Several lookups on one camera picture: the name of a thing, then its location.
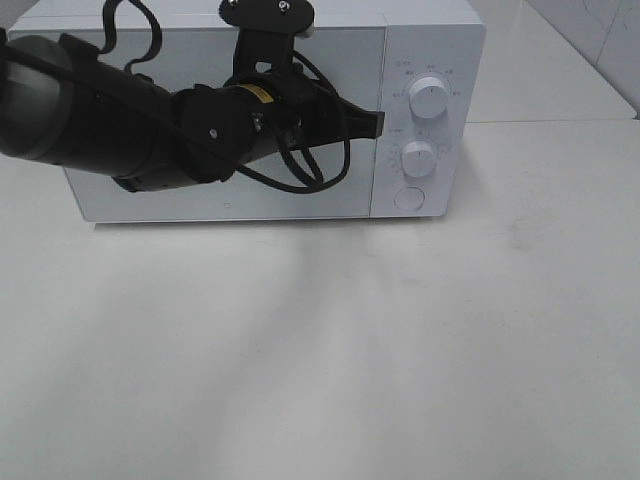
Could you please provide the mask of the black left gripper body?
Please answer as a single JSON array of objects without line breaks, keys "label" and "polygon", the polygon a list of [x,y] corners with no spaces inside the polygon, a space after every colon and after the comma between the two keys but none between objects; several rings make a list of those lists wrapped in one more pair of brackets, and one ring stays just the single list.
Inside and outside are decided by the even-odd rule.
[{"label": "black left gripper body", "polygon": [[172,139],[174,183],[215,183],[229,180],[249,164],[278,154],[301,183],[326,178],[312,148],[294,149],[300,133],[299,110],[333,93],[318,80],[297,76],[296,99],[277,84],[261,80],[212,88],[196,84],[172,95],[172,121],[181,134]]}]

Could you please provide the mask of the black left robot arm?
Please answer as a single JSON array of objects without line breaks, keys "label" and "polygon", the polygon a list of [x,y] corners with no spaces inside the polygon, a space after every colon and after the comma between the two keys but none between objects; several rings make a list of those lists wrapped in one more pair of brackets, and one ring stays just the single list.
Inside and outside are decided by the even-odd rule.
[{"label": "black left robot arm", "polygon": [[222,87],[170,92],[103,63],[96,46],[69,34],[1,42],[4,155],[111,178],[131,192],[211,184],[279,155],[295,194],[326,190],[315,147],[375,139],[384,115],[343,99],[307,60],[287,70],[244,71]]}]

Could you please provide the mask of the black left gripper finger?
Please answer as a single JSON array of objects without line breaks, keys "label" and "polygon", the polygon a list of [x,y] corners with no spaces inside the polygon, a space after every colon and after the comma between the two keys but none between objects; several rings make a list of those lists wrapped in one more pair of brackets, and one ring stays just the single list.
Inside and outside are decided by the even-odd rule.
[{"label": "black left gripper finger", "polygon": [[[353,139],[377,139],[382,135],[384,111],[368,111],[345,99],[340,104],[346,118],[347,133]],[[318,97],[299,110],[300,133],[294,134],[294,149],[319,147],[344,140],[342,116],[330,97]]]}]

